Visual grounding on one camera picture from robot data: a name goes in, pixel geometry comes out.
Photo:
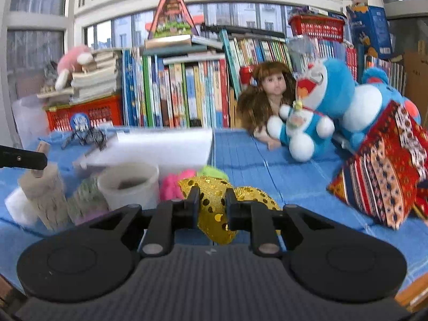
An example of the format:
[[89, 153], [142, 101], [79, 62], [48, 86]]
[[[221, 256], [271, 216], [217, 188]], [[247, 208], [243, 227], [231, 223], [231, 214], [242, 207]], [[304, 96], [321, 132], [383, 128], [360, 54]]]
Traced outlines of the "red plastic basket right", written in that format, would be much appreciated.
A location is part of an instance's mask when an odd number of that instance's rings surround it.
[[313, 39], [343, 42], [345, 22], [340, 18], [298, 14], [290, 17], [288, 24], [293, 36], [308, 36]]

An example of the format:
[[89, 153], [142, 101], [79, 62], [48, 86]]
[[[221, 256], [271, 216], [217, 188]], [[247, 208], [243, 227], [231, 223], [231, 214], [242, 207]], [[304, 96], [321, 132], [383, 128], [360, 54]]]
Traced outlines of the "small Doraemon plush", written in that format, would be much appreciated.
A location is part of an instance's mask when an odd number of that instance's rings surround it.
[[295, 101], [292, 106], [281, 105], [278, 116], [266, 124], [268, 135], [288, 147], [297, 162], [307, 162], [322, 154], [331, 143], [335, 131], [333, 120]]

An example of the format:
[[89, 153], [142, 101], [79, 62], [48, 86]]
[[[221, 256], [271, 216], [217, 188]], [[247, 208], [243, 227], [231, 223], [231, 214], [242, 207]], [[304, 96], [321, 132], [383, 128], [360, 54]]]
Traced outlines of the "green crumpled mesh ball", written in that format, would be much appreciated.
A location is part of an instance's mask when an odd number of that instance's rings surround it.
[[80, 225], [109, 212], [107, 201], [97, 186], [97, 177], [82, 181], [67, 200], [67, 213], [75, 225]]

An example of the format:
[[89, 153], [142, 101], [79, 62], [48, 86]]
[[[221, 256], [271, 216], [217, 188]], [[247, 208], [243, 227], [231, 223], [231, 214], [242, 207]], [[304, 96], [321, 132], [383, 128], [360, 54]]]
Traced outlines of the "brown haired doll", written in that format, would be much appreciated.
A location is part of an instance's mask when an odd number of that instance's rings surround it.
[[278, 115], [281, 105], [293, 102], [296, 80], [285, 64], [276, 61], [258, 64], [252, 77], [255, 83], [241, 92], [236, 111], [243, 129], [273, 150], [281, 142], [268, 135], [266, 125], [271, 116]]

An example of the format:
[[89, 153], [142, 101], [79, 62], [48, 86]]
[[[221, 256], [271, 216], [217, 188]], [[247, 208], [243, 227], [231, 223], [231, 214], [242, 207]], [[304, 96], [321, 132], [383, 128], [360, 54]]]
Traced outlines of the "gold sequin soft pouch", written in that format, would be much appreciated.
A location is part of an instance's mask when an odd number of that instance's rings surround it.
[[200, 188], [200, 209], [198, 228], [213, 242], [219, 245], [230, 244], [237, 232], [228, 228], [225, 193], [232, 188], [238, 200], [256, 196], [263, 200], [269, 209], [280, 210], [279, 205], [263, 190], [252, 186], [233, 187], [227, 180], [211, 176], [194, 176], [178, 181], [183, 196], [187, 198], [193, 186]]

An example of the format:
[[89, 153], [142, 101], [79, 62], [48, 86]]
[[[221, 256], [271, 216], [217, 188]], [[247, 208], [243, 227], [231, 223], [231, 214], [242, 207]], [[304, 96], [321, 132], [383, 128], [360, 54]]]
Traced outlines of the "large Doraemon plush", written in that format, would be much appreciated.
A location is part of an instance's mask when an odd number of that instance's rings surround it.
[[389, 84], [387, 74], [377, 67], [364, 70], [362, 83], [354, 81], [348, 66], [334, 58], [309, 64], [297, 80], [296, 96], [303, 106], [329, 116], [357, 151], [366, 134], [391, 101], [402, 104], [417, 122], [416, 105]]

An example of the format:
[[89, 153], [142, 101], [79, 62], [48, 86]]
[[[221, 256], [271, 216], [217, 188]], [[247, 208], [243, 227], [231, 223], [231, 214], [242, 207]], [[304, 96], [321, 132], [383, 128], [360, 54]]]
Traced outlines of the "row of upright books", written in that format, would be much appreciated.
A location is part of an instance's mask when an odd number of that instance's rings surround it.
[[141, 128], [239, 128], [237, 100], [221, 41], [120, 50], [123, 124]]

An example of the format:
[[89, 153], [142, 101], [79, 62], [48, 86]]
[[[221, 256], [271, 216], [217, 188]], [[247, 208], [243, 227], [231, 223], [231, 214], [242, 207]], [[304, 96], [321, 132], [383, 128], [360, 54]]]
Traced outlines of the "stack of worn books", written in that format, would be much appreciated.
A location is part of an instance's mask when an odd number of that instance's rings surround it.
[[123, 52], [119, 49], [102, 49], [91, 50], [91, 53], [94, 62], [83, 67], [81, 72], [73, 73], [62, 91], [55, 90], [58, 62], [49, 62], [44, 68], [44, 85], [37, 98], [50, 104], [78, 104], [120, 94], [123, 89]]

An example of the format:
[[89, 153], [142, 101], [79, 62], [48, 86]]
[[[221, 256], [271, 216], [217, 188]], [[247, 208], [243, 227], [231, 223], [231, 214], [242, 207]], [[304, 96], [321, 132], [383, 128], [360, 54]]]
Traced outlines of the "miniature black bicycle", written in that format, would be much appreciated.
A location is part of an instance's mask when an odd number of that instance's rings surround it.
[[105, 134], [91, 125], [88, 115], [84, 113], [76, 113], [70, 119], [71, 134], [62, 143], [62, 149], [65, 149], [74, 140], [79, 141], [80, 145], [87, 146], [94, 144], [102, 150], [107, 144]]

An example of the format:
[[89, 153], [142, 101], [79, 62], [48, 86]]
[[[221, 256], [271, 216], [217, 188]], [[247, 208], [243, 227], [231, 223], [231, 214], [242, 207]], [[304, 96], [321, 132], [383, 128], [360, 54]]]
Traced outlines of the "paper cup with black doodles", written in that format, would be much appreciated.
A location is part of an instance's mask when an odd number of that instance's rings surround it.
[[68, 223], [64, 183], [56, 162], [47, 162], [38, 176], [34, 170], [25, 172], [18, 183], [47, 229], [57, 230]]

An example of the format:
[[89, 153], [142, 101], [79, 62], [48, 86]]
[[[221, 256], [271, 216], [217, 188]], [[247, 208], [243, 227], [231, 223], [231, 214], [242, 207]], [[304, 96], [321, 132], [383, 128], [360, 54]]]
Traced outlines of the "black long toy gun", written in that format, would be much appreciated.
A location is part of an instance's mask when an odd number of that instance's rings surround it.
[[268, 36], [268, 37], [274, 37], [279, 39], [284, 39], [285, 35], [282, 32], [272, 31], [272, 30], [263, 30], [263, 29], [257, 29], [257, 28], [244, 28], [239, 26], [233, 26], [233, 25], [206, 25], [205, 23], [202, 23], [200, 25], [201, 31], [206, 31], [210, 33], [220, 33], [222, 30], [225, 30], [227, 33], [236, 33], [236, 34], [254, 34], [259, 36]]

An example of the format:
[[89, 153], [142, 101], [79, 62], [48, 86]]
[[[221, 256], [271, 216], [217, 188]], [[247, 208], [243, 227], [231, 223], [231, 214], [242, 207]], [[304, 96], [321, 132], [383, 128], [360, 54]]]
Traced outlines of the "red soda can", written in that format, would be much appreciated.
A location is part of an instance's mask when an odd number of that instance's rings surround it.
[[253, 71], [255, 66], [243, 66], [239, 69], [239, 79], [241, 83], [242, 90], [245, 90], [248, 86], [253, 84]]

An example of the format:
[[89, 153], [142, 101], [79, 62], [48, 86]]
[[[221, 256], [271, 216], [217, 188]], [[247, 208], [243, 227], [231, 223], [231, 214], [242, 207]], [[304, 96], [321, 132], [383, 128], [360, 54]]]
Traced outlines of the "blue cardboard box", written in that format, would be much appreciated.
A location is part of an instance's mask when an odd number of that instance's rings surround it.
[[347, 8], [351, 34], [355, 45], [361, 44], [367, 55], [378, 59], [392, 57], [392, 44], [383, 7], [354, 4]]

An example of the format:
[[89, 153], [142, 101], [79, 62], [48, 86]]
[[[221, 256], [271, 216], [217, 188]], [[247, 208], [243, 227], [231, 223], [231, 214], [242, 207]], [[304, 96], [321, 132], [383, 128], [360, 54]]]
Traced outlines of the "pink white plush toy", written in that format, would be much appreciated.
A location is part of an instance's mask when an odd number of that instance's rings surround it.
[[57, 64], [55, 90], [62, 91], [65, 89], [73, 73], [81, 72], [83, 67], [93, 62], [94, 58], [89, 47], [86, 45], [72, 47]]

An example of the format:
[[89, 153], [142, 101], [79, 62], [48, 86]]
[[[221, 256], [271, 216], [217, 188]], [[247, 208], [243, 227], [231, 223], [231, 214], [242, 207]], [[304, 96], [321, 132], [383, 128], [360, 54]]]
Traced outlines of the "blue table cloth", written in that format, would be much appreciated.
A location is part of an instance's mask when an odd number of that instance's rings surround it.
[[[36, 138], [29, 149], [34, 149], [39, 140], [51, 145], [49, 161], [57, 162], [66, 186], [66, 195], [71, 196], [80, 185], [72, 162], [89, 150], [80, 143], [61, 149], [69, 133], [54, 132]], [[427, 225], [417, 216], [409, 216], [399, 230], [392, 230], [373, 219], [346, 206], [326, 190], [348, 155], [335, 146], [321, 157], [305, 164], [296, 164], [287, 150], [268, 151], [262, 143], [243, 131], [216, 131], [214, 136], [214, 164], [223, 170], [233, 186], [253, 186], [264, 190], [279, 205], [297, 204], [362, 233], [380, 238], [398, 248], [405, 256], [408, 266], [403, 288], [427, 273]], [[43, 223], [33, 227], [21, 227], [13, 221], [5, 207], [4, 199], [18, 186], [21, 169], [1, 169], [1, 274], [15, 287], [22, 289], [17, 278], [16, 264], [20, 254], [32, 243], [53, 232]]]

